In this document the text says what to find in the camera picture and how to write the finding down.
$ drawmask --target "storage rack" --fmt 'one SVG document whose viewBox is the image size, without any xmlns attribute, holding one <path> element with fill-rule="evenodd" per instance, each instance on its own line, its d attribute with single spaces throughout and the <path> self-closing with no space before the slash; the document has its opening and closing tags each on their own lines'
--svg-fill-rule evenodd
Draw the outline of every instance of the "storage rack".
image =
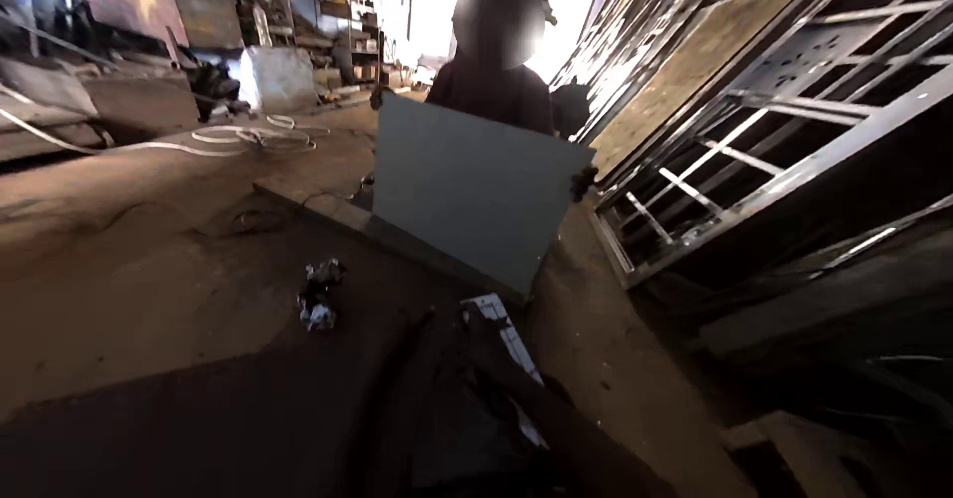
<svg viewBox="0 0 953 498">
<path fill-rule="evenodd" d="M 622 284 L 672 266 L 953 93 L 951 4 L 816 0 L 671 135 L 648 139 L 595 211 Z M 772 160 L 799 144 L 809 149 L 800 159 Z"/>
</svg>

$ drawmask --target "concrete floor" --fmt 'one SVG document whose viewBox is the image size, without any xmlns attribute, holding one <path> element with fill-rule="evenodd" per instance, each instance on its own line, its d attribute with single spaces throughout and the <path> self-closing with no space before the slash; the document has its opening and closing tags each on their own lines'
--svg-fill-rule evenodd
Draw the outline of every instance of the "concrete floor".
<svg viewBox="0 0 953 498">
<path fill-rule="evenodd" d="M 293 298 L 309 261 L 357 266 L 353 321 L 412 315 L 473 291 L 314 221 L 231 236 L 235 213 L 280 211 L 252 195 L 257 178 L 317 173 L 328 190 L 350 194 L 372 170 L 376 116 L 366 104 L 299 121 L 334 133 L 305 154 L 137 150 L 0 176 L 0 417 L 298 343 Z M 754 496 L 700 395 L 619 288 L 586 214 L 576 206 L 567 215 L 520 325 L 539 368 L 681 495 Z"/>
</svg>

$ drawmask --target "plywood sheet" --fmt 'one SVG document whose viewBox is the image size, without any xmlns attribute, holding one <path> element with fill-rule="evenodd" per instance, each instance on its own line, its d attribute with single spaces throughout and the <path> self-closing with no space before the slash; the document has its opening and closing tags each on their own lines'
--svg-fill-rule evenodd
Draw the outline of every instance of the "plywood sheet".
<svg viewBox="0 0 953 498">
<path fill-rule="evenodd" d="M 705 8 L 695 29 L 593 141 L 598 179 L 622 163 L 790 2 L 724 0 Z"/>
<path fill-rule="evenodd" d="M 528 294 L 592 149 L 384 96 L 374 214 Z"/>
</svg>

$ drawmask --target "dirty floor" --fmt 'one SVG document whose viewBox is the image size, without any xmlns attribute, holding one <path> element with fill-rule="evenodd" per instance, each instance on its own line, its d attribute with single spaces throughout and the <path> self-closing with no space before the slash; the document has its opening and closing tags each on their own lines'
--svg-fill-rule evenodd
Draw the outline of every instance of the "dirty floor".
<svg viewBox="0 0 953 498">
<path fill-rule="evenodd" d="M 254 194 L 258 178 L 313 172 L 330 194 L 350 195 L 373 170 L 376 115 L 369 106 L 296 118 L 332 133 L 304 154 L 212 158 L 137 150 L 0 175 L 0 419 L 29 425 L 30 410 L 18 409 L 49 400 L 89 407 L 83 396 L 97 388 L 112 392 L 111 407 L 121 408 L 128 384 L 126 391 L 139 388 L 155 399 L 149 408 L 127 407 L 140 416 L 147 411 L 137 425 L 169 427 L 174 423 L 163 420 L 163 404 L 187 404 L 188 388 L 218 388 L 220 403 L 195 410 L 213 417 L 231 407 L 257 407 L 242 413 L 254 422 L 323 419 L 322 428 L 336 432 L 305 435 L 326 441 L 315 458 L 296 458 L 307 450 L 304 439 L 289 437 L 282 447 L 268 427 L 249 443 L 282 448 L 276 466 L 297 459 L 320 465 L 320 473 L 336 469 L 350 433 L 349 411 L 361 403 L 355 385 L 368 381 L 414 318 L 431 305 L 453 308 L 477 290 Z M 567 215 L 518 325 L 539 368 L 680 495 L 754 496 L 722 451 L 700 395 L 618 286 L 587 217 L 584 205 Z M 295 323 L 294 295 L 304 265 L 330 257 L 350 268 L 340 294 L 344 317 L 331 336 L 306 337 Z M 287 381 L 277 377 L 275 362 L 282 358 L 299 362 L 301 372 Z M 216 382 L 215 373 L 183 386 L 185 392 L 177 390 L 179 379 L 170 379 L 216 366 L 257 370 L 230 377 L 251 373 L 250 381 L 268 385 L 274 404 L 249 402 L 233 384 Z M 173 370 L 180 371 L 156 378 Z M 307 393 L 299 398 L 295 392 L 302 390 Z M 275 408 L 293 403 L 315 411 L 313 418 Z M 11 444 L 0 433 L 0 455 L 26 447 L 31 455 L 52 456 L 51 463 L 55 455 L 68 459 L 68 448 L 52 451 L 51 444 L 96 417 L 77 411 L 29 444 Z M 117 436 L 132 443 L 141 432 L 130 427 Z M 232 440 L 238 447 L 241 441 Z M 104 444 L 102 451 L 114 455 L 122 443 Z M 294 489 L 292 483 L 282 489 Z M 86 484 L 87 491 L 100 489 Z M 330 492 L 330 485 L 309 490 Z M 42 486 L 22 491 L 44 492 Z"/>
</svg>

